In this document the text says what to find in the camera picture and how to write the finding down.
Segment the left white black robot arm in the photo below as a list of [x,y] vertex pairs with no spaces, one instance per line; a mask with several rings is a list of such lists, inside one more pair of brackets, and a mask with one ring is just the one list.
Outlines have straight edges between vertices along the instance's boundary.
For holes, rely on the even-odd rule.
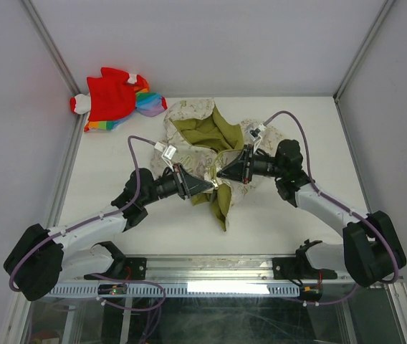
[[125,255],[110,241],[144,220],[147,205],[169,196],[189,199],[214,185],[180,163],[157,178],[147,168],[131,173],[122,193],[98,214],[79,223],[25,230],[4,262],[9,286],[28,301],[47,295],[60,282],[96,274],[112,279],[124,270]]

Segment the red rainbow striped garment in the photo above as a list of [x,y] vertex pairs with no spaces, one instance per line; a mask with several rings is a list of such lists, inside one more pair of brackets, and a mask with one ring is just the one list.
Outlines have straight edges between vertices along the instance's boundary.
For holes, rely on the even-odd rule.
[[70,99],[70,110],[76,115],[87,114],[84,131],[111,131],[138,112],[155,117],[168,109],[164,96],[150,90],[141,75],[111,67],[100,69],[100,77],[88,77],[89,92]]

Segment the right aluminium corner post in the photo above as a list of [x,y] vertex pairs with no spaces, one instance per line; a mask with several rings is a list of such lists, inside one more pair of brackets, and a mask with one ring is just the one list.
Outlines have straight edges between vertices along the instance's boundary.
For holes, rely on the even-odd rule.
[[396,0],[385,0],[382,3],[382,6],[378,10],[374,20],[372,21],[368,31],[366,32],[360,46],[355,53],[349,67],[347,68],[344,77],[342,78],[340,84],[338,85],[335,93],[333,94],[333,99],[335,102],[339,102],[340,98],[343,96],[344,92],[348,88],[348,85],[351,83],[354,74],[357,72],[357,69],[363,62],[365,55],[368,53],[373,41],[377,37],[379,31],[381,30],[384,22],[388,18],[393,6],[397,3]]

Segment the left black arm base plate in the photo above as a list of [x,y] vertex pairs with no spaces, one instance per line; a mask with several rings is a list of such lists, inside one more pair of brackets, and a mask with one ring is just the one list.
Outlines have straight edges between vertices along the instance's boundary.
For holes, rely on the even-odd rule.
[[144,280],[146,257],[124,257],[113,262],[106,272],[86,274],[85,280]]

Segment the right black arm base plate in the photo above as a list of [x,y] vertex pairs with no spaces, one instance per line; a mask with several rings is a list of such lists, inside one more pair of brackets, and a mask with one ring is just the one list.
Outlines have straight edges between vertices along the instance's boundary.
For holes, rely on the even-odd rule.
[[275,280],[336,280],[337,273],[330,269],[315,269],[306,259],[299,257],[275,257],[272,259]]

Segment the left aluminium corner post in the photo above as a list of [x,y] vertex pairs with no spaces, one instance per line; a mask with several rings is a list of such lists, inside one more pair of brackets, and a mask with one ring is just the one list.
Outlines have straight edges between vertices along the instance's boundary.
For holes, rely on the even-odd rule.
[[46,51],[48,52],[50,58],[52,59],[55,67],[58,69],[59,73],[64,80],[64,83],[69,88],[73,95],[81,93],[78,84],[76,83],[72,73],[70,72],[67,63],[65,62],[61,52],[59,51],[56,43],[54,42],[52,35],[49,33],[42,17],[37,11],[36,6],[33,1],[30,0],[19,0],[19,3],[24,10],[24,13],[29,18],[35,32],[41,39]]

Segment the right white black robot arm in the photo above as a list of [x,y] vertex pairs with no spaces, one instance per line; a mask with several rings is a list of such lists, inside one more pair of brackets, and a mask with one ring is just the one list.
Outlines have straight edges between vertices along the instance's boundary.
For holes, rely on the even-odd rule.
[[382,211],[360,214],[354,208],[319,190],[302,168],[296,140],[282,140],[274,156],[256,153],[245,145],[241,153],[218,171],[221,179],[248,184],[254,176],[275,180],[282,200],[306,211],[343,239],[340,244],[306,242],[296,254],[295,271],[311,277],[320,269],[347,272],[361,287],[398,277],[407,259],[389,215]]

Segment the cream green printed jacket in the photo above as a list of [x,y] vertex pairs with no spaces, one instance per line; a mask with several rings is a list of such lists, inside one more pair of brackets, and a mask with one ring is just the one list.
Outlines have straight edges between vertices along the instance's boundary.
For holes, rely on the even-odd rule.
[[212,99],[181,100],[165,113],[165,138],[161,143],[176,148],[172,157],[174,163],[180,163],[194,176],[217,184],[216,189],[193,196],[191,203],[195,206],[208,202],[210,212],[223,231],[229,228],[233,206],[265,178],[255,176],[244,185],[220,179],[216,173],[241,153],[243,146],[251,142],[248,131],[261,124],[260,120],[249,118],[232,125]]

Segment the aluminium front rail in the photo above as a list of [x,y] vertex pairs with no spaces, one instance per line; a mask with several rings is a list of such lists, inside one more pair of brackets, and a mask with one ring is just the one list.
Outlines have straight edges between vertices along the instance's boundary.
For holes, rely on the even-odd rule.
[[[4,263],[4,269],[21,292],[41,295],[47,294],[60,282],[84,280],[86,274],[106,272],[115,260],[124,257],[127,256],[110,252],[107,247],[96,246],[77,252],[68,259],[63,257],[61,251],[50,254],[37,252],[23,264],[19,264],[20,258],[10,256]],[[144,280],[274,279],[272,259],[147,258]]]

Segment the aluminium corner post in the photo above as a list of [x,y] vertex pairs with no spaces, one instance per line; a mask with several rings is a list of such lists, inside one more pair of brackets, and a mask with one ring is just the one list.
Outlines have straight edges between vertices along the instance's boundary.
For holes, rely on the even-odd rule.
[[78,84],[76,83],[72,73],[70,72],[67,63],[65,62],[61,52],[59,51],[56,43],[54,42],[52,35],[49,33],[42,17],[37,11],[36,6],[33,1],[30,0],[19,0],[19,3],[24,10],[24,13],[29,18],[35,32],[41,39],[46,51],[48,52],[50,58],[52,59],[55,67],[58,69],[59,73],[64,80],[64,83],[69,88],[73,95],[81,93]]
[[349,67],[347,68],[344,77],[342,78],[340,84],[338,85],[335,93],[333,94],[333,99],[335,102],[339,102],[340,98],[343,96],[344,92],[348,88],[348,85],[351,83],[354,74],[357,72],[357,69],[363,62],[365,55],[368,53],[373,41],[377,37],[379,31],[381,30],[384,22],[388,18],[393,6],[397,3],[396,0],[385,0],[382,3],[382,6],[378,10],[374,20],[372,21],[368,31],[366,32],[360,46],[355,53]]

